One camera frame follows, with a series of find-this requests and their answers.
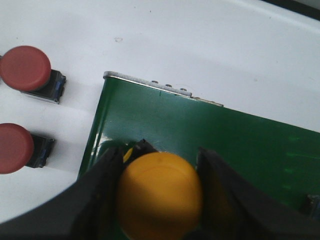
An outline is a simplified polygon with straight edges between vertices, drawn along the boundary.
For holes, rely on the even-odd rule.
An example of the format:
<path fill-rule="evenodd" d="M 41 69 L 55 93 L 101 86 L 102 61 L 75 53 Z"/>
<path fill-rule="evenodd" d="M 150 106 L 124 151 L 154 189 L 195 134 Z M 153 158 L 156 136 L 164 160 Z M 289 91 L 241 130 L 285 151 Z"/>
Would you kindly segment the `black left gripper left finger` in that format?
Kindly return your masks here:
<path fill-rule="evenodd" d="M 0 225 L 2 240 L 111 240 L 123 152 L 111 147 L 73 185 Z"/>

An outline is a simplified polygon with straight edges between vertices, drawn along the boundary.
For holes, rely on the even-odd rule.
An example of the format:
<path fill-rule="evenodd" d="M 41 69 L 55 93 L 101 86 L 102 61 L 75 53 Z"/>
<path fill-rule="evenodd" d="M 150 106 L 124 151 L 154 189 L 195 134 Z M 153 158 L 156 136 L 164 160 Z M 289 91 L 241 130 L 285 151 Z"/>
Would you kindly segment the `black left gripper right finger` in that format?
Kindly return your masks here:
<path fill-rule="evenodd" d="M 319 221 L 275 201 L 246 181 L 215 151 L 200 148 L 201 226 L 218 240 L 318 240 Z"/>

